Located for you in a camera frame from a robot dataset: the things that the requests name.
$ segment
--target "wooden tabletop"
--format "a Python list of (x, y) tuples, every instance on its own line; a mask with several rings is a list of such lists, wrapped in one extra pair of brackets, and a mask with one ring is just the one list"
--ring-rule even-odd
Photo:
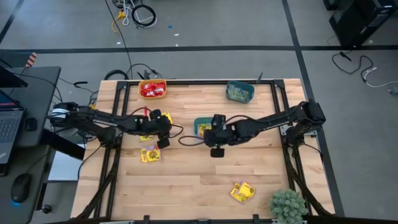
[[(305, 100), (299, 79), (284, 81), (290, 106)], [(184, 127), (180, 135), (183, 136), (194, 134), (195, 118), (212, 117), (215, 113), (225, 114), (227, 118), (236, 114), (261, 118), (275, 113), (270, 85), (255, 85), (254, 99), (246, 105), (227, 100), (225, 88), (225, 85), (170, 85), (166, 98), (144, 100), (137, 95), (137, 87), (132, 86), (127, 114), (143, 106), (169, 112), (174, 124)], [(96, 108), (111, 113), (115, 91), (116, 81), (102, 81)], [(170, 135), (178, 131), (173, 128)], [(250, 219), (253, 214), (274, 218), (269, 213), (268, 201), (276, 190), (289, 188), (278, 129), (264, 131), (246, 144), (225, 146), (224, 158), (210, 157), (210, 149), (204, 144), (185, 147), (177, 139), (170, 139), (170, 146), (162, 150), (161, 161), (142, 163), (140, 149), (154, 145), (156, 139), (140, 142), (138, 136), (123, 136), (112, 220), (142, 220), (144, 215), (150, 215), (151, 220)], [(318, 147), (315, 138), (306, 137), (305, 141)], [(98, 142), (89, 143), (85, 158), (98, 146)], [(308, 188), (333, 213), (319, 153), (302, 146), (300, 155)], [(103, 156), (104, 149), (100, 149), (82, 167), (71, 217), (77, 216), (97, 191)], [(256, 195), (244, 205), (229, 196), (234, 183), (243, 180), (256, 188)], [(105, 192), (101, 215), (107, 199)]]

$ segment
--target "black metal frame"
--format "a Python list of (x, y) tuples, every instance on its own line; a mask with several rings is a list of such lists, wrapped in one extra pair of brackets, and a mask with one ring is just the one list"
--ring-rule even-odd
[[(228, 81), (229, 80), (167, 80), (167, 84), (168, 85), (226, 85)], [(240, 81), (248, 83), (248, 84), (270, 85), (276, 113), (281, 112), (280, 106), (279, 106), (278, 95), (277, 95), (277, 88), (279, 88), (280, 93), (282, 95), (282, 102), (284, 105), (284, 109), (286, 110), (287, 108), (289, 108), (289, 102), (287, 99), (287, 94), (286, 94), (285, 85), (284, 85), (283, 80), (248, 80), (248, 79), (244, 79), (244, 80), (240, 80)], [(125, 88), (125, 92), (124, 92), (123, 107), (122, 107), (121, 115), (126, 114), (127, 105), (129, 102), (130, 87), (136, 86), (138, 84), (139, 84), (139, 81), (118, 81), (117, 82), (112, 114), (117, 114), (117, 112), (118, 112), (120, 94), (121, 94), (121, 90), (123, 88)], [(284, 157), (286, 157), (287, 155), (290, 155), (288, 147), (285, 146), (283, 143), (282, 143), (282, 149), (284, 151)], [(99, 187), (101, 187), (104, 184), (104, 180), (105, 180), (106, 174), (108, 172), (110, 152), (111, 152), (111, 149), (107, 147), (105, 150), (103, 165), (101, 168)], [(112, 215), (113, 200), (114, 200), (114, 194), (115, 194), (115, 190), (116, 190), (116, 178), (117, 178), (120, 154), (121, 154), (121, 149), (116, 149), (116, 153), (114, 155), (114, 164), (116, 165), (116, 175), (114, 175), (114, 177), (110, 183), (109, 197), (108, 197), (108, 202), (107, 202), (107, 207), (106, 207), (106, 215), (105, 215), (105, 218), (108, 218), (109, 220), (111, 219), (111, 215)], [(293, 149), (293, 154), (294, 154), (294, 159), (295, 159), (298, 175), (301, 178), (301, 180), (303, 181), (303, 183), (305, 183), (305, 178), (304, 178), (303, 167), (302, 167), (302, 163), (301, 163), (301, 159), (300, 159), (299, 150), (297, 148)], [(295, 182), (294, 182), (292, 176), (289, 173), (287, 173), (287, 177), (288, 177), (290, 189), (295, 190)], [(312, 215), (310, 203), (307, 198), (304, 197), (304, 199), (305, 199), (306, 207), (310, 210), (310, 215)], [(99, 200), (99, 203), (95, 207), (94, 216), (93, 216), (94, 218), (100, 217), (101, 203), (102, 203), (102, 199)], [(148, 223), (148, 221), (149, 221), (149, 216), (145, 216), (142, 221), (135, 220), (134, 223)], [(209, 220), (151, 221), (151, 223), (209, 223), (209, 222), (210, 222)], [(253, 219), (248, 219), (248, 220), (211, 220), (211, 223), (272, 223), (272, 220), (271, 219), (261, 219), (260, 220), (258, 215), (254, 214)]]

